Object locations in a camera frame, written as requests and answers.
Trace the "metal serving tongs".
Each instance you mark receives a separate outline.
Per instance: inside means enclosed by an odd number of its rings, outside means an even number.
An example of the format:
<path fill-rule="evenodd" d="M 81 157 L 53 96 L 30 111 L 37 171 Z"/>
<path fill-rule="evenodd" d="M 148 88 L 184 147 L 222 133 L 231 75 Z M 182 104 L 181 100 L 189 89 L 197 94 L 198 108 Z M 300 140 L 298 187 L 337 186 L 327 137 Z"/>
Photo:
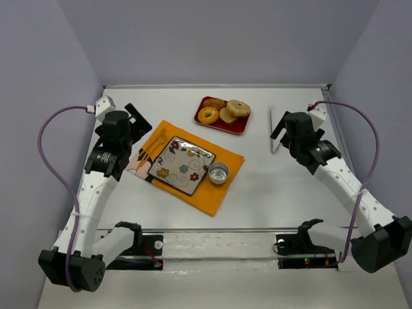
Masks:
<path fill-rule="evenodd" d="M 282 114 L 279 112 L 279 109 L 276 106 L 270 106 L 270 151 L 274 155 L 280 146 L 280 136 L 277 135 L 275 138 L 272 138 L 272 133 L 275 131 L 279 121 L 282 118 Z"/>

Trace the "pale plain bagel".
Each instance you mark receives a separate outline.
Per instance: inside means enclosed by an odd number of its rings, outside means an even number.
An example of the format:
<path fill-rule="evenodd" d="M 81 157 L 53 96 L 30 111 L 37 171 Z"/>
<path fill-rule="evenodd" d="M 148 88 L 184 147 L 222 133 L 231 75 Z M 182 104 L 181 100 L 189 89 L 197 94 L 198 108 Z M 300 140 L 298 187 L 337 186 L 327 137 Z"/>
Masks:
<path fill-rule="evenodd" d="M 232 117 L 247 117 L 251 112 L 251 108 L 244 102 L 238 100 L 230 100 L 227 102 L 227 109 Z"/>

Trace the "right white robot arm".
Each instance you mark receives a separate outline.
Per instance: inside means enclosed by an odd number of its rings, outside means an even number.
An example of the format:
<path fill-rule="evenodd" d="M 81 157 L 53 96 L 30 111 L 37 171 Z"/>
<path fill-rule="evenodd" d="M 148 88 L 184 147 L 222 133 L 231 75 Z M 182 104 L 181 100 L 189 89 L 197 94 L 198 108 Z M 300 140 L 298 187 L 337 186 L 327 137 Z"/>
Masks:
<path fill-rule="evenodd" d="M 275 139 L 285 130 L 280 143 L 297 162 L 322 182 L 344 209 L 355 216 L 356 230 L 328 225 L 312 219 L 298 226 L 295 234 L 277 237 L 276 246 L 282 256 L 311 253 L 326 247 L 351 257 L 367 273 L 375 273 L 405 256 L 411 243 L 411 219 L 399 218 L 382 206 L 350 171 L 339 150 L 323 140 L 319 129 L 326 118 L 324 112 L 285 112 L 271 134 Z"/>

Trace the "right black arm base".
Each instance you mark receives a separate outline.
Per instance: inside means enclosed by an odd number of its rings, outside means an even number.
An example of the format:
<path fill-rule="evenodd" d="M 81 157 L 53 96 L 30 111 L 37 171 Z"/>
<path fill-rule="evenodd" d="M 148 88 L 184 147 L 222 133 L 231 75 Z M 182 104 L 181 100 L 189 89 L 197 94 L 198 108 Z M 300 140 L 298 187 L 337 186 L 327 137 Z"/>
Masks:
<path fill-rule="evenodd" d="M 312 243 L 308 231 L 323 220 L 312 219 L 298 226 L 295 234 L 277 234 L 272 250 L 277 254 L 279 269 L 338 269 L 335 252 Z"/>

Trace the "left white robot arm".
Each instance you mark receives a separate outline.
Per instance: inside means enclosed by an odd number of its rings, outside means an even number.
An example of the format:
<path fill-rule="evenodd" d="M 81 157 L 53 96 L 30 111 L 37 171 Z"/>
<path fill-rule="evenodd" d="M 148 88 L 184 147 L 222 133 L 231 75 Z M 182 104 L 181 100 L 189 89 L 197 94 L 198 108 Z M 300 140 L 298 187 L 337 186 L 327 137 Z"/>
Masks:
<path fill-rule="evenodd" d="M 38 263 L 55 285 L 72 292 L 94 292 L 102 283 L 106 267 L 126 250 L 142 245 L 142 228 L 137 223 L 118 222 L 100 241 L 95 235 L 111 193 L 129 163 L 132 146 L 152 129 L 151 124 L 131 103 L 117 110 L 108 98 L 87 106 L 100 122 L 98 140 L 86 160 L 79 192 L 50 165 L 42 150 L 41 127 L 37 139 L 39 154 L 51 173 L 73 198 L 70 216 L 50 250 L 42 250 Z"/>

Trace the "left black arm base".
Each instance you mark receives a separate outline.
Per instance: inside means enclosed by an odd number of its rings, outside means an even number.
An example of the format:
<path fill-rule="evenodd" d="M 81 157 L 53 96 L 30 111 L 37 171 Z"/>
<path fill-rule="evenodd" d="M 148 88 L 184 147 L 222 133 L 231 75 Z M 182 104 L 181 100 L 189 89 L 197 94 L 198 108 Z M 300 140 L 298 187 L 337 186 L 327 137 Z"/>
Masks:
<path fill-rule="evenodd" d="M 140 225 L 126 221 L 118 222 L 115 228 L 131 231 L 133 244 L 114 261 L 106 263 L 107 270 L 163 270 L 164 236 L 162 234 L 144 234 Z"/>

